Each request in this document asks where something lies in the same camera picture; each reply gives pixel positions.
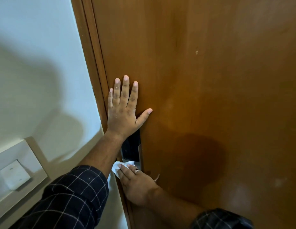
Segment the person's right hand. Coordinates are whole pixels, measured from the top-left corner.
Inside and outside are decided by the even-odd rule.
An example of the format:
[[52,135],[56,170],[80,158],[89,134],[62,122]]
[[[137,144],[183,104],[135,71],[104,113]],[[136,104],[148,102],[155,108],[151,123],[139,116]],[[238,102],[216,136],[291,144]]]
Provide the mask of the person's right hand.
[[154,192],[159,189],[154,180],[142,171],[129,187],[122,186],[127,199],[139,206],[146,206]]

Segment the person's left hand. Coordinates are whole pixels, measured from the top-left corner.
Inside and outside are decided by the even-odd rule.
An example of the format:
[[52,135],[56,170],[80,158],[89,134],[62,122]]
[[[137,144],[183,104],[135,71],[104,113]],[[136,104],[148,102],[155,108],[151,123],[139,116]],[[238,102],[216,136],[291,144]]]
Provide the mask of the person's left hand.
[[129,99],[126,107],[120,105],[120,95],[122,90],[122,81],[116,78],[113,88],[113,107],[108,108],[108,128],[107,131],[114,131],[129,137],[135,133],[137,127],[136,106],[138,101],[137,81],[133,82],[132,88],[129,90]]

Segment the white wiping cloth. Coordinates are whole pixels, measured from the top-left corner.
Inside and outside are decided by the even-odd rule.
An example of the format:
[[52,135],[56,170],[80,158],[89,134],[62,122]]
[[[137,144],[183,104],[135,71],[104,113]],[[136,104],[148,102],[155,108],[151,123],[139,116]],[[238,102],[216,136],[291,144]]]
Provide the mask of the white wiping cloth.
[[127,167],[127,165],[133,165],[135,166],[135,162],[134,161],[126,161],[126,162],[119,162],[119,161],[116,161],[113,166],[112,166],[112,172],[115,174],[115,176],[120,179],[119,177],[119,174],[118,174],[118,170],[120,169],[119,168],[119,165],[123,165],[125,167]]

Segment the person's right forearm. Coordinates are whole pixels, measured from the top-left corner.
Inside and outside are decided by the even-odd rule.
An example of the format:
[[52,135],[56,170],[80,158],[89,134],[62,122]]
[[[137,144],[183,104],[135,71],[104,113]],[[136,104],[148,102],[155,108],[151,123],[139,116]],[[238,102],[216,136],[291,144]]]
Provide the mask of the person's right forearm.
[[189,229],[204,208],[169,195],[160,187],[148,190],[144,206],[175,229]]

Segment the person's left forearm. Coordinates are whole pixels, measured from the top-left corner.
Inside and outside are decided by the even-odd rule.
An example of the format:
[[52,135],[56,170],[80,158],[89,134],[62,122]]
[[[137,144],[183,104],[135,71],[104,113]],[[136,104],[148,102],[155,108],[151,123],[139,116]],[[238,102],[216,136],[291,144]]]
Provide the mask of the person's left forearm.
[[126,138],[126,135],[107,131],[78,165],[92,166],[108,178]]

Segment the black and silver door lock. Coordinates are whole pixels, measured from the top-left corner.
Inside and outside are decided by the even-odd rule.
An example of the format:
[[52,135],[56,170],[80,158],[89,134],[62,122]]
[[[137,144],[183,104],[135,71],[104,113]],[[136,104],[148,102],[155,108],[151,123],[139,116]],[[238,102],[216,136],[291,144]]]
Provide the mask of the black and silver door lock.
[[122,144],[120,149],[123,162],[133,162],[133,164],[142,170],[142,144],[140,129],[130,135]]

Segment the dark checked shirt sleeve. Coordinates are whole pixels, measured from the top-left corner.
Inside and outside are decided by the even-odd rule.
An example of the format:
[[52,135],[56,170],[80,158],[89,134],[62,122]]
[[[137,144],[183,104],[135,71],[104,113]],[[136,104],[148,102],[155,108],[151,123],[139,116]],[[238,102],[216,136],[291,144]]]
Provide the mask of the dark checked shirt sleeve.
[[9,229],[94,229],[108,195],[101,171],[77,166],[47,185],[42,198]]
[[251,220],[233,212],[215,208],[199,214],[189,229],[254,229]]

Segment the brown wooden door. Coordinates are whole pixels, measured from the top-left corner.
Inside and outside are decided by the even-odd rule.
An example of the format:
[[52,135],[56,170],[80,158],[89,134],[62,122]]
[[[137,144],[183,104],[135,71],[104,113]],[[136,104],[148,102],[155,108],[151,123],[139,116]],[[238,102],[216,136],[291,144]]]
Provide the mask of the brown wooden door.
[[109,86],[139,83],[143,169],[169,193],[296,229],[296,0],[92,0]]

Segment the brown wooden door frame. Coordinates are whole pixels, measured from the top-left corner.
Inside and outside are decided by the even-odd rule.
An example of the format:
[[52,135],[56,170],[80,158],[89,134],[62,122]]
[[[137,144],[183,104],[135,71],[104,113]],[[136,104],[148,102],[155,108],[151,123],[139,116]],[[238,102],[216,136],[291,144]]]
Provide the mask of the brown wooden door frame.
[[[109,84],[107,81],[104,59],[102,55],[97,24],[92,0],[71,0],[81,45],[93,88],[101,129],[99,135],[107,130],[108,109],[107,97]],[[131,203],[123,193],[122,184],[111,171],[108,178],[110,195],[98,229],[121,228],[135,229]]]

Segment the white wall switch panel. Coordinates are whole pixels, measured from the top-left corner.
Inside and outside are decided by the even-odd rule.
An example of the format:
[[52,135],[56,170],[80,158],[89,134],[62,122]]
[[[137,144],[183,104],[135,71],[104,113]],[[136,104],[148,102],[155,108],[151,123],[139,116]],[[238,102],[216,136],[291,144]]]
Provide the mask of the white wall switch panel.
[[0,148],[0,170],[15,160],[20,162],[31,179],[17,190],[12,191],[0,175],[0,218],[47,178],[47,173],[24,139],[16,140]]

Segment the white square switch button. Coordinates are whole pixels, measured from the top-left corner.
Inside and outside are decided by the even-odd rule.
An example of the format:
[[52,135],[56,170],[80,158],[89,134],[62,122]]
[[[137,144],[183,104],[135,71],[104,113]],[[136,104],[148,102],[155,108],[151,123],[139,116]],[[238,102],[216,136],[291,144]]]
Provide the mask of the white square switch button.
[[0,170],[0,175],[4,179],[9,190],[15,191],[24,183],[31,179],[18,160],[13,161],[8,166]]

